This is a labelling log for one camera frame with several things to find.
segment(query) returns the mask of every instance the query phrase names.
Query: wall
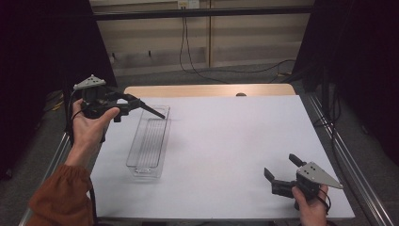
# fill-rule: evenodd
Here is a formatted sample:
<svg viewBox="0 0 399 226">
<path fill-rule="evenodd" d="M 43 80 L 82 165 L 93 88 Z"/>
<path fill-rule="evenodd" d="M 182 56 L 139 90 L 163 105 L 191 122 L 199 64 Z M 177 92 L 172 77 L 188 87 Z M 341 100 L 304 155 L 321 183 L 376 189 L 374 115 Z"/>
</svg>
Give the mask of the wall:
<svg viewBox="0 0 399 226">
<path fill-rule="evenodd" d="M 200 8 L 311 6 L 312 0 L 200 0 Z M 177 1 L 92 0 L 94 12 L 176 9 Z M 296 58 L 309 14 L 187 18 L 194 67 L 277 63 Z M 115 75 L 180 70 L 183 19 L 98 22 Z M 182 63 L 190 69 L 186 43 Z"/>
</svg>

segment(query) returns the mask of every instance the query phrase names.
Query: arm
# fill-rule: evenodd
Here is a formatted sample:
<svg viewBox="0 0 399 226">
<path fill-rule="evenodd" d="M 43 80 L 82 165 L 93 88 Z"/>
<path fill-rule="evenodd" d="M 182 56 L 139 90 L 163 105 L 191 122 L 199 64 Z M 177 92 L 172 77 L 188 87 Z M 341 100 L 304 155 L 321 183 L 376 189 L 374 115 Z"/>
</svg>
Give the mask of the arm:
<svg viewBox="0 0 399 226">
<path fill-rule="evenodd" d="M 81 110 L 82 100 L 73 104 L 73 115 Z M 29 202 L 33 215 L 28 225 L 92 225 L 92 188 L 88 161 L 98 152 L 106 125 L 119 113 L 106 111 L 99 119 L 90 120 L 79 113 L 73 120 L 74 144 L 64 165 L 57 168 L 35 192 Z"/>
</svg>

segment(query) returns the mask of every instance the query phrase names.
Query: power outlet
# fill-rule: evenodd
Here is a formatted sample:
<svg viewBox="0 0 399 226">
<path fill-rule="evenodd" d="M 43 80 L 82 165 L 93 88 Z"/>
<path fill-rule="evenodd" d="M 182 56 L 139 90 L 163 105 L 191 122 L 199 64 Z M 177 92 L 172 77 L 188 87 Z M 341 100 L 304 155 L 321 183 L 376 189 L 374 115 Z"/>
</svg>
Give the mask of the power outlet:
<svg viewBox="0 0 399 226">
<path fill-rule="evenodd" d="M 200 8 L 200 0 L 177 1 L 177 9 L 194 9 L 194 8 Z"/>
<path fill-rule="evenodd" d="M 186 9 L 186 8 L 188 8 L 188 0 L 177 1 L 177 9 Z"/>
<path fill-rule="evenodd" d="M 188 8 L 200 8 L 200 0 L 188 0 Z"/>
</svg>

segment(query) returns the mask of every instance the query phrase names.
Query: wrist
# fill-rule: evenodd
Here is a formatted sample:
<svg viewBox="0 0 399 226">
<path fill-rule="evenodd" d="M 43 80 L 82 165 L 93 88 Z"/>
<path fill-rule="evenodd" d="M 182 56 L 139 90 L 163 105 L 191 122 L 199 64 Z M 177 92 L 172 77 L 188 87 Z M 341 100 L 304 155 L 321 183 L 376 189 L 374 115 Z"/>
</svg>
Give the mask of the wrist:
<svg viewBox="0 0 399 226">
<path fill-rule="evenodd" d="M 90 158 L 91 155 L 87 154 L 87 152 L 83 151 L 82 149 L 72 147 L 64 164 L 71 167 L 86 168 Z"/>
</svg>

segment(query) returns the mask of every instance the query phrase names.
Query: plastic tray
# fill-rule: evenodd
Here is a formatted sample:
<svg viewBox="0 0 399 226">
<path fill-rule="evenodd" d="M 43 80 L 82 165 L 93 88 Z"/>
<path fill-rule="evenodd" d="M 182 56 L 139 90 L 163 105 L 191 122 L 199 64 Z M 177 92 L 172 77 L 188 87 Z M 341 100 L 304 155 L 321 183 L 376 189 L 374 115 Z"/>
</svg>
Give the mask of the plastic tray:
<svg viewBox="0 0 399 226">
<path fill-rule="evenodd" d="M 168 106 L 151 106 L 165 115 L 161 119 L 143 110 L 126 166 L 135 177 L 158 178 L 162 174 L 168 143 Z"/>
</svg>

